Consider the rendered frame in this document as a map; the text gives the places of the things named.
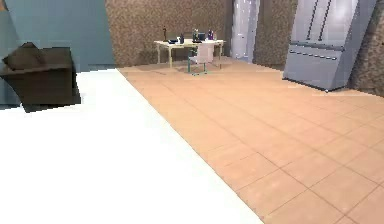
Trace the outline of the white room door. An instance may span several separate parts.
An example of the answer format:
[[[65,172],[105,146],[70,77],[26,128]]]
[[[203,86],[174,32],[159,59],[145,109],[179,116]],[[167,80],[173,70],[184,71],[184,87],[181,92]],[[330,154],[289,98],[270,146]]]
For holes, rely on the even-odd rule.
[[[234,0],[231,57],[251,63],[255,46],[260,0]]]

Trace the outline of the pale yellow table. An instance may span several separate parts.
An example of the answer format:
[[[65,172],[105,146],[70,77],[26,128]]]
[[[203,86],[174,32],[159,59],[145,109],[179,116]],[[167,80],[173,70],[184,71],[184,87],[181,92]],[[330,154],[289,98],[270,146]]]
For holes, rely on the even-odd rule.
[[[218,46],[219,56],[223,55],[223,45],[225,44],[224,40],[207,40],[207,43],[213,43],[215,46]],[[185,39],[183,44],[181,43],[169,44],[168,42],[164,42],[164,41],[155,41],[154,44],[156,45],[156,50],[157,50],[157,63],[160,63],[161,61],[161,49],[165,48],[168,51],[168,64],[170,68],[173,67],[173,58],[172,58],[173,49],[194,48],[199,46],[199,43],[194,43],[191,39]]]

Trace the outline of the grey fridge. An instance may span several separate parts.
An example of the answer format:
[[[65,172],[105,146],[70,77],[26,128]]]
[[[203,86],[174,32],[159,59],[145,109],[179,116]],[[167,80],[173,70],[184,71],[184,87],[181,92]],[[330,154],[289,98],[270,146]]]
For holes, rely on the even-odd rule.
[[[378,0],[332,0],[318,41],[327,0],[319,0],[310,40],[311,0],[298,0],[283,78],[326,92],[343,88],[350,78]]]

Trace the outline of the white chair with green legs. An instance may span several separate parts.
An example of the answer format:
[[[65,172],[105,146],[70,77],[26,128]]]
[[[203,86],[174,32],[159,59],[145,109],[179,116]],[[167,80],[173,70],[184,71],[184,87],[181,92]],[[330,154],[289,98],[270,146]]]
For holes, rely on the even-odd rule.
[[[207,64],[212,63],[214,58],[214,44],[213,43],[201,43],[197,46],[196,55],[189,56],[187,61],[187,72],[193,76],[196,75],[195,72],[192,71],[192,64],[202,64],[203,65],[203,73],[207,74]]]

